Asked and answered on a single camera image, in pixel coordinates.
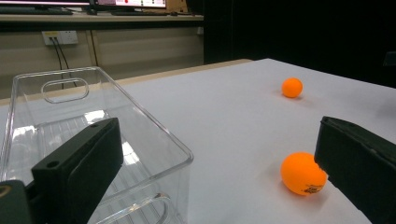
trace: power outlet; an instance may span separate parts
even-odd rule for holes
[[[51,38],[56,38],[60,45],[78,44],[76,31],[43,31],[41,34],[46,45],[53,45]]]

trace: ping pong ball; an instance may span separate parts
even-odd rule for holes
[[[327,175],[307,152],[294,152],[283,160],[280,167],[283,183],[292,192],[310,195],[319,192],[326,184]]]
[[[282,84],[282,93],[286,97],[295,98],[303,91],[303,82],[297,77],[289,77]]]

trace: orange ball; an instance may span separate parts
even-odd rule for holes
[[[280,167],[283,183],[300,195],[319,192],[326,184],[327,175],[307,152],[295,152],[283,160]]]
[[[303,91],[303,82],[297,77],[289,77],[282,84],[282,92],[286,97],[295,98]]]

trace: white table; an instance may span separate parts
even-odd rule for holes
[[[304,83],[300,97],[281,94],[287,77]],[[396,90],[269,59],[126,83],[194,154],[190,224],[370,223],[330,182],[315,195],[291,193],[279,167],[291,152],[315,152],[323,116],[395,143]]]

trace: clear plastic container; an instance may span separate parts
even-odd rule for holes
[[[118,118],[124,163],[89,223],[187,223],[192,153],[99,67],[14,78],[1,181],[31,168],[90,124]]]

